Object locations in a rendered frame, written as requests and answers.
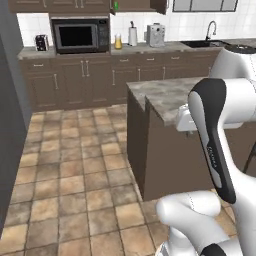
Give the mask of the black microwave oven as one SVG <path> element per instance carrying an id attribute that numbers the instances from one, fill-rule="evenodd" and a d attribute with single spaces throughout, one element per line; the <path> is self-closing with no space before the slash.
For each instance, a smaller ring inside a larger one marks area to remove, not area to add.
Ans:
<path id="1" fill-rule="evenodd" d="M 53 42 L 58 54 L 105 53 L 109 51 L 109 19 L 52 18 Z"/>

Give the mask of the window with dark frame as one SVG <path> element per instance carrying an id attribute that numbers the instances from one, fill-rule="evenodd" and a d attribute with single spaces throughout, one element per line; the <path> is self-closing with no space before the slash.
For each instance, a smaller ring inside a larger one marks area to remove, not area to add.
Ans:
<path id="1" fill-rule="evenodd" d="M 238 0 L 173 0 L 174 12 L 235 12 Z"/>

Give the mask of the black sink basin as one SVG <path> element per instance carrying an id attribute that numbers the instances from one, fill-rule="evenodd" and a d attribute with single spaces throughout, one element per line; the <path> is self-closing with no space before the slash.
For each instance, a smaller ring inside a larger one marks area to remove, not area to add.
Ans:
<path id="1" fill-rule="evenodd" d="M 191 48 L 205 48 L 205 47 L 225 47 L 230 45 L 221 40 L 197 40 L 197 41 L 181 41 L 181 43 Z"/>

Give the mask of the silver coffee machine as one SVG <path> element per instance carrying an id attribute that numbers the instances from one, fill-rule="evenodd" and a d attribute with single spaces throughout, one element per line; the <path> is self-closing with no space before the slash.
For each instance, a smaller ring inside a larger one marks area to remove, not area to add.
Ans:
<path id="1" fill-rule="evenodd" d="M 165 37 L 165 26 L 153 23 L 147 26 L 146 43 L 150 47 L 163 47 Z"/>

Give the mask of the brown island with marble top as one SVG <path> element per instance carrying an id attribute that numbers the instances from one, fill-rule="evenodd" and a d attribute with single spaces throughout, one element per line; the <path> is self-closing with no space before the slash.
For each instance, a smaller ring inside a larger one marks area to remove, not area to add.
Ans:
<path id="1" fill-rule="evenodd" d="M 203 78 L 134 82 L 127 85 L 127 153 L 145 201 L 214 188 L 197 131 L 176 129 L 180 106 Z M 236 167 L 256 177 L 256 122 L 227 128 Z"/>

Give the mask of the brown wall cupboards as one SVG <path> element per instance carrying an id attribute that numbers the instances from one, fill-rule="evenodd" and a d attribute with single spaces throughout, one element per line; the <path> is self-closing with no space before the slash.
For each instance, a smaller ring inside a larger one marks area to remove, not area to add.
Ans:
<path id="1" fill-rule="evenodd" d="M 157 12 L 166 14 L 170 0 L 8 0 L 14 13 L 83 13 Z"/>

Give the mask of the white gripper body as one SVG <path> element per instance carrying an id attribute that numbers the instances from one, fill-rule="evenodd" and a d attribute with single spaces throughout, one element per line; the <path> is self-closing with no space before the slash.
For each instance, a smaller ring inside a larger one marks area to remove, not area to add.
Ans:
<path id="1" fill-rule="evenodd" d="M 196 131 L 197 127 L 191 117 L 189 107 L 184 104 L 179 107 L 176 115 L 176 129 L 181 132 Z"/>

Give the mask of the white paper towel roll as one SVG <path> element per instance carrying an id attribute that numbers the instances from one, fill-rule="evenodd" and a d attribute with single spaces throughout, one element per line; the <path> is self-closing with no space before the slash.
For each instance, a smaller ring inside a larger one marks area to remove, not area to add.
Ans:
<path id="1" fill-rule="evenodd" d="M 133 21 L 131 21 L 131 26 L 129 27 L 128 44 L 130 46 L 137 45 L 137 28 L 134 26 Z"/>

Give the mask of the dark curved tap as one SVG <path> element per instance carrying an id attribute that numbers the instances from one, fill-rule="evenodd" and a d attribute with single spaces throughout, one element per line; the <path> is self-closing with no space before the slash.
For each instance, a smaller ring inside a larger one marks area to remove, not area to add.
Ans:
<path id="1" fill-rule="evenodd" d="M 211 33 L 211 32 L 210 32 L 210 28 L 211 28 L 212 25 L 214 26 L 214 29 L 213 29 L 213 32 Z M 216 35 L 216 33 L 217 33 L 217 24 L 216 24 L 216 21 L 212 20 L 212 21 L 210 21 L 210 23 L 209 23 L 209 25 L 208 25 L 205 40 L 206 40 L 206 41 L 209 41 L 209 40 L 211 39 L 211 36 L 210 36 L 210 35 L 211 35 L 211 34 L 212 34 L 212 35 Z"/>

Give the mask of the grey fridge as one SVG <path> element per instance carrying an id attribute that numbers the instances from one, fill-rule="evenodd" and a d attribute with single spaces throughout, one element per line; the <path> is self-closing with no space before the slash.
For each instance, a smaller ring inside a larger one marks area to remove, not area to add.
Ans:
<path id="1" fill-rule="evenodd" d="M 0 238 L 32 115 L 18 60 L 22 49 L 17 16 L 0 0 Z"/>

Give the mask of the brown base cupboard run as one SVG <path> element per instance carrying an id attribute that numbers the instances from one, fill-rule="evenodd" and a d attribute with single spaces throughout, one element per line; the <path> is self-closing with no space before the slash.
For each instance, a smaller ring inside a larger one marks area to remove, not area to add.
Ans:
<path id="1" fill-rule="evenodd" d="M 122 104 L 128 82 L 204 77 L 217 50 L 187 49 L 57 55 L 24 48 L 18 55 L 33 111 Z"/>

